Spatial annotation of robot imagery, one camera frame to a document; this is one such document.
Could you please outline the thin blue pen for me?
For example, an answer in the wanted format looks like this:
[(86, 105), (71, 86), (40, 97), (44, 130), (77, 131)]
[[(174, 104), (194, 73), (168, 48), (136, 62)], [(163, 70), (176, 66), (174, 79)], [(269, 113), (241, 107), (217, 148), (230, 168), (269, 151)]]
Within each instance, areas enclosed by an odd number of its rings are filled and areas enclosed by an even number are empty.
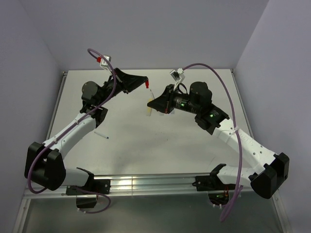
[(99, 136), (101, 136), (101, 137), (103, 137), (103, 138), (109, 139), (109, 136), (106, 136), (103, 133), (100, 133), (100, 132), (94, 132), (94, 133), (99, 135)]

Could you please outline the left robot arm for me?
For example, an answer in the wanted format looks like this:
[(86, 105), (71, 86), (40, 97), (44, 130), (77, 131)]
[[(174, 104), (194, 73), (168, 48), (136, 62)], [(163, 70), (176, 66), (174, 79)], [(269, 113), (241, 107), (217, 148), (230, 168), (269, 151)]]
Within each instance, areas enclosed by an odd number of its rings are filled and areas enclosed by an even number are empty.
[(32, 193), (31, 183), (54, 191), (63, 185), (76, 186), (82, 193), (94, 190), (94, 174), (82, 169), (69, 169), (64, 165), (68, 152), (88, 133), (100, 126), (108, 112), (103, 105), (120, 92), (129, 94), (148, 82), (146, 76), (131, 75), (115, 68), (108, 81), (99, 86), (88, 81), (82, 86), (82, 109), (75, 119), (55, 136), (43, 143), (33, 142), (27, 151), (24, 176)]

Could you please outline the aluminium frame rail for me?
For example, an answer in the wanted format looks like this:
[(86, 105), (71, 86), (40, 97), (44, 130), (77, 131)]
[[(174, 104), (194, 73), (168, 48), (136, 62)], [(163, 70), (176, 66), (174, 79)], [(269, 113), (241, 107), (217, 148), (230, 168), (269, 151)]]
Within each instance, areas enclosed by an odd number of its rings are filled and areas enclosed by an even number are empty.
[[(110, 180), (108, 196), (157, 196), (157, 195), (181, 195), (200, 194), (192, 186), (195, 176), (205, 174), (174, 174), (174, 175), (137, 175), (137, 176), (97, 176), (96, 180)], [(92, 195), (66, 195), (66, 186), (61, 186), (55, 191), (46, 190), (40, 194), (33, 194), (25, 189), (23, 199), (53, 199), (93, 197)]]

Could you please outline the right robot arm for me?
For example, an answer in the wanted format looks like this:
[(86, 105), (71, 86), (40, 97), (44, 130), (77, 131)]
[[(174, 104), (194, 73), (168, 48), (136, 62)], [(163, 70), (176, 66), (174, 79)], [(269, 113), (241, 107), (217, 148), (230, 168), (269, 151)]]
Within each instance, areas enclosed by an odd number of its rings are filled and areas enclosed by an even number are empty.
[(250, 168), (217, 165), (208, 175), (197, 176), (192, 184), (197, 191), (234, 190), (236, 184), (252, 188), (264, 199), (270, 199), (288, 178), (289, 157), (265, 148), (234, 125), (227, 113), (212, 103), (212, 92), (205, 82), (194, 82), (187, 94), (179, 93), (174, 85), (147, 104), (169, 114), (175, 109), (195, 115), (195, 122), (204, 131), (220, 139), (239, 154)]

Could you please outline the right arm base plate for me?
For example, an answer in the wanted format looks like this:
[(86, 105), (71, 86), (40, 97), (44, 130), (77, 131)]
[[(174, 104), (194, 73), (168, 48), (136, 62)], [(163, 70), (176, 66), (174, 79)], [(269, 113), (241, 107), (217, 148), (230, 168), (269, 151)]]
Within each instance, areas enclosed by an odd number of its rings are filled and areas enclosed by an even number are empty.
[(192, 186), (196, 188), (198, 192), (201, 191), (226, 191), (234, 190), (235, 184), (224, 184), (217, 176), (195, 176), (195, 181)]

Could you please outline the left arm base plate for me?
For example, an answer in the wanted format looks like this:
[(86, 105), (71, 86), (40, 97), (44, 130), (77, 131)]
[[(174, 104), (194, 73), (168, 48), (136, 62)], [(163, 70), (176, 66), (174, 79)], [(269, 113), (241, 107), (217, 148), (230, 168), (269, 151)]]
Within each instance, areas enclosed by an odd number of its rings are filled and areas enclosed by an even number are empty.
[(110, 192), (110, 185), (111, 180), (110, 179), (95, 179), (90, 182), (87, 182), (85, 186), (82, 187), (67, 187), (66, 189), (66, 195), (68, 196), (77, 196), (77, 195), (94, 195), (95, 193), (97, 195), (107, 195)]

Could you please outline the yellow highlighter marker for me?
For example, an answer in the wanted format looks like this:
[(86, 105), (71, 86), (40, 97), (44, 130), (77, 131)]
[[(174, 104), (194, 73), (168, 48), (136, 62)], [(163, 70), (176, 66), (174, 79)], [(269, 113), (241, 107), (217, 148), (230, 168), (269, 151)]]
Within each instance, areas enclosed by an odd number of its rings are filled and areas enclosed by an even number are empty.
[(151, 113), (152, 113), (152, 108), (147, 107), (146, 116), (150, 117), (150, 116), (151, 116)]

